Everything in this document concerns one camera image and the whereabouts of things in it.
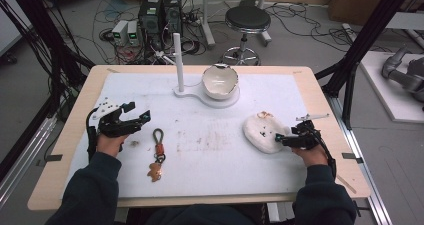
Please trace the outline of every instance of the stool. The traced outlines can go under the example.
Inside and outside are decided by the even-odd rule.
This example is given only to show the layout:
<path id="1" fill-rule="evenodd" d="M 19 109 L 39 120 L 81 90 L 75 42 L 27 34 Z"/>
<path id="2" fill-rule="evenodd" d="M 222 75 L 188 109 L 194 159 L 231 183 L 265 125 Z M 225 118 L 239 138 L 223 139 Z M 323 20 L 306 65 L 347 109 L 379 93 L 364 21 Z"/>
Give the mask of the stool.
<path id="1" fill-rule="evenodd" d="M 243 33 L 243 37 L 240 47 L 230 48 L 222 55 L 222 62 L 229 65 L 261 65 L 259 55 L 246 47 L 247 34 L 265 32 L 271 24 L 269 14 L 256 6 L 233 7 L 225 14 L 225 23 L 233 30 Z"/>

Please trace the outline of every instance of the black pole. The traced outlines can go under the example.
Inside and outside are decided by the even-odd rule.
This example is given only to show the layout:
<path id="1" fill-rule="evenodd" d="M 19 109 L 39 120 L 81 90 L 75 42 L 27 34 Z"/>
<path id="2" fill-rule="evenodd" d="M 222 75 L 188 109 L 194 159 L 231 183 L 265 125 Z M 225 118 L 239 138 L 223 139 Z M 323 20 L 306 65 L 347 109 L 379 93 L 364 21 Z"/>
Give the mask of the black pole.
<path id="1" fill-rule="evenodd" d="M 353 42 L 345 57 L 337 64 L 318 72 L 317 79 L 333 73 L 329 82 L 322 87 L 323 92 L 331 97 L 337 97 L 345 83 L 349 83 L 345 90 L 342 119 L 348 129 L 350 126 L 350 111 L 352 106 L 355 73 L 362 58 L 377 40 L 380 33 L 386 28 L 397 10 L 405 0 L 381 0 L 368 21 L 365 23 L 358 37 Z"/>

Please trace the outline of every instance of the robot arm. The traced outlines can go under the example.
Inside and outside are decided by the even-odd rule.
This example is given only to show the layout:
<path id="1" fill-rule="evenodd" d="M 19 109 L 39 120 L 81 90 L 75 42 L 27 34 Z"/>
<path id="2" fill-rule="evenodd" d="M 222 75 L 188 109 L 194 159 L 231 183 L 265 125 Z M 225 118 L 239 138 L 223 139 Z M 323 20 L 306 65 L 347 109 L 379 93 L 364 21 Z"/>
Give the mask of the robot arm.
<path id="1" fill-rule="evenodd" d="M 402 85 L 405 90 L 413 93 L 417 100 L 424 101 L 419 99 L 421 97 L 420 94 L 424 92 L 424 79 L 422 76 L 422 73 L 424 73 L 424 58 L 411 61 L 406 74 L 396 70 L 402 63 L 402 58 L 406 53 L 411 52 L 403 47 L 389 57 L 383 65 L 381 75 Z"/>

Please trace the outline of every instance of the person's arm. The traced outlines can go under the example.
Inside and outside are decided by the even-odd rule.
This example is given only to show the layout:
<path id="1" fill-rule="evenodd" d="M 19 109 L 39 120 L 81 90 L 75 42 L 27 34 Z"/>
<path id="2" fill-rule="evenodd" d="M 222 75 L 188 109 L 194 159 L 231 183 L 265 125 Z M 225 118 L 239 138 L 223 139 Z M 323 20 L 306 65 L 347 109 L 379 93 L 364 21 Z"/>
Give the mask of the person's arm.
<path id="1" fill-rule="evenodd" d="M 305 187 L 297 193 L 294 206 L 296 225 L 353 224 L 356 213 L 346 189 L 334 182 L 321 146 L 311 150 L 292 149 L 307 167 Z"/>
<path id="2" fill-rule="evenodd" d="M 100 135 L 90 164 L 75 172 L 62 205 L 46 222 L 51 224 L 113 224 L 118 201 L 117 177 L 121 162 L 115 157 L 127 136 Z"/>

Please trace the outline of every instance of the white bowl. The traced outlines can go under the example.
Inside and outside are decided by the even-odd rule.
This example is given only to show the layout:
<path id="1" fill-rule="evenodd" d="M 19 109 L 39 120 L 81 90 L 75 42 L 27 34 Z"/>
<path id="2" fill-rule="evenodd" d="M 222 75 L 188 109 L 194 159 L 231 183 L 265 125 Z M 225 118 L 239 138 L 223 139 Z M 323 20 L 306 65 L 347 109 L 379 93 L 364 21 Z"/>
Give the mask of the white bowl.
<path id="1" fill-rule="evenodd" d="M 237 89 L 237 72 L 226 64 L 215 64 L 203 72 L 205 93 L 217 100 L 230 98 Z"/>

